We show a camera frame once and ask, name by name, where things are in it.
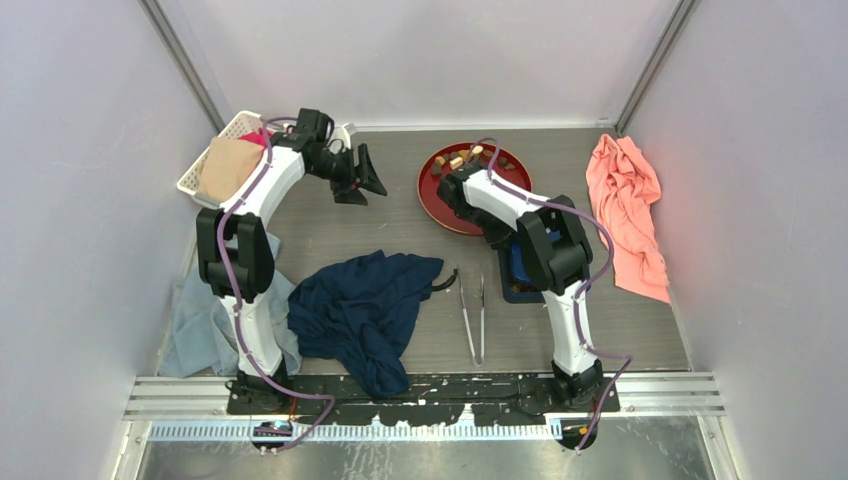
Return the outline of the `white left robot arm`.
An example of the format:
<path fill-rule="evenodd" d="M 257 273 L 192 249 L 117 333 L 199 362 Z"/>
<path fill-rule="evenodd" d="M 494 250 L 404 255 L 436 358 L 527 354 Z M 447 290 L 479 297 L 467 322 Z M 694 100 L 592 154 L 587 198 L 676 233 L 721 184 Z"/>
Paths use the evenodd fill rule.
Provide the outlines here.
<path fill-rule="evenodd" d="M 276 269 L 265 225 L 307 175 L 328 181 L 339 204 L 365 206 L 366 192 L 384 196 L 387 190 L 368 146 L 353 141 L 350 123 L 337 125 L 326 113 L 307 108 L 294 118 L 267 120 L 243 111 L 220 138 L 234 138 L 239 124 L 261 140 L 258 163 L 229 199 L 198 213 L 198 271 L 228 311 L 237 344 L 238 386 L 253 389 L 255 403 L 277 413 L 288 406 L 293 391 L 266 295 Z"/>

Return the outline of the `blue chocolate tin box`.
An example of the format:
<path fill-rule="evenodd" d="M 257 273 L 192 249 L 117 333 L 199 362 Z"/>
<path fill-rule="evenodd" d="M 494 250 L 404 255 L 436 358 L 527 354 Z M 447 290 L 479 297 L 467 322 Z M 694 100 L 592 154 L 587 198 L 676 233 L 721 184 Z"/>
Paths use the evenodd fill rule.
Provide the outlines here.
<path fill-rule="evenodd" d="M 512 304 L 543 303 L 543 291 L 536 290 L 523 280 L 519 280 L 513 273 L 512 251 L 516 248 L 514 240 L 507 248 L 498 251 L 503 298 Z M 590 277 L 589 265 L 594 255 L 586 242 L 577 244 L 557 242 L 556 251 L 557 255 L 552 261 L 552 266 L 562 281 L 565 293 L 566 288 L 582 283 Z"/>

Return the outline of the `red round tray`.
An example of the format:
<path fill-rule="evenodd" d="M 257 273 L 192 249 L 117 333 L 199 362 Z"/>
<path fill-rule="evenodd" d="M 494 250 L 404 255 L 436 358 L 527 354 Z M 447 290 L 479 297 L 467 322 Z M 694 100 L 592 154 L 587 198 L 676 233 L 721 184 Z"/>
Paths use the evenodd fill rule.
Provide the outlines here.
<path fill-rule="evenodd" d="M 458 166 L 457 157 L 466 159 L 471 142 L 461 142 L 441 148 L 431 155 L 422 166 L 417 180 L 419 202 L 426 213 L 444 228 L 456 233 L 482 236 L 480 227 L 458 218 L 437 195 L 439 183 Z M 501 150 L 494 167 L 495 172 L 520 188 L 533 190 L 532 177 L 526 166 L 512 153 Z"/>

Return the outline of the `blue tin lid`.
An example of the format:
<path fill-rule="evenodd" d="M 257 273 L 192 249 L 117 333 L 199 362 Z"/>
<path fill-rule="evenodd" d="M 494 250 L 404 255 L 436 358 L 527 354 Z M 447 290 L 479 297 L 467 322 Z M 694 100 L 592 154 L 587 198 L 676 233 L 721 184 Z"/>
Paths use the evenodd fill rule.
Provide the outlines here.
<path fill-rule="evenodd" d="M 564 293 L 552 261 L 557 255 L 556 244 L 562 235 L 545 227 L 540 230 L 522 228 L 516 234 L 517 248 L 512 251 L 513 273 L 519 280 L 539 291 Z"/>

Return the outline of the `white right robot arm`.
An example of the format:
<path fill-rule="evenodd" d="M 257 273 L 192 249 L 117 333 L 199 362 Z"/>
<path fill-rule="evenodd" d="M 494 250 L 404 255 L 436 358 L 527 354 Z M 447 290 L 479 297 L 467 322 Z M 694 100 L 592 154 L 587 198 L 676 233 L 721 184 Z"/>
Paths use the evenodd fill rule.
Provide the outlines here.
<path fill-rule="evenodd" d="M 524 272 L 547 306 L 556 400 L 567 410 L 582 409 L 601 384 L 603 367 L 592 351 L 585 300 L 593 253 L 573 202 L 534 194 L 479 166 L 443 177 L 437 196 L 457 218 L 478 226 L 493 248 L 518 242 Z"/>

